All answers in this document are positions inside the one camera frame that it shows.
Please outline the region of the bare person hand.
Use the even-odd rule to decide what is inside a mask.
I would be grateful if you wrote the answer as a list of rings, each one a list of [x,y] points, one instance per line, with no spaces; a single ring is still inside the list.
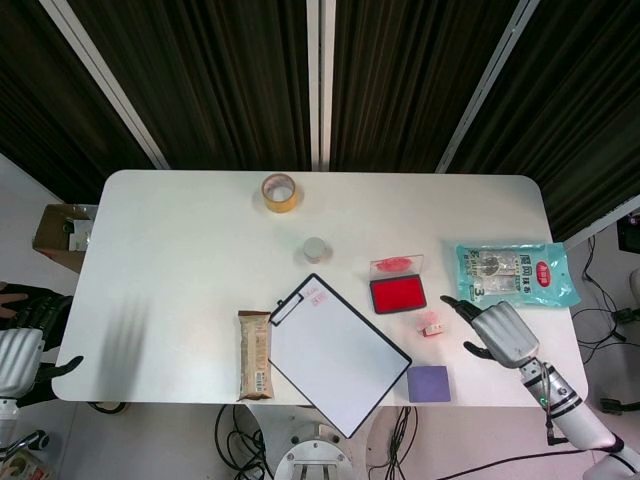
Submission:
[[[24,293],[0,294],[0,318],[11,319],[24,307],[28,295]]]

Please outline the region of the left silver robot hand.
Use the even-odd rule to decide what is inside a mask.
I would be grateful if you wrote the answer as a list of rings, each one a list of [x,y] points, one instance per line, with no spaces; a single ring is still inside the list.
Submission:
[[[1,398],[19,408],[54,400],[52,380],[76,369],[44,362],[42,355],[61,346],[73,298],[50,289],[3,282],[1,293],[24,293],[28,300],[11,319],[1,319]]]

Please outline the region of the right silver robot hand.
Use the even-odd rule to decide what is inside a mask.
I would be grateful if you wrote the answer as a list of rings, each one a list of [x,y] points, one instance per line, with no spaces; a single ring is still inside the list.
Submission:
[[[455,310],[482,340],[480,347],[465,341],[463,347],[477,358],[498,362],[507,369],[519,369],[539,351],[539,340],[518,312],[506,301],[480,309],[466,300],[447,295],[440,299]]]

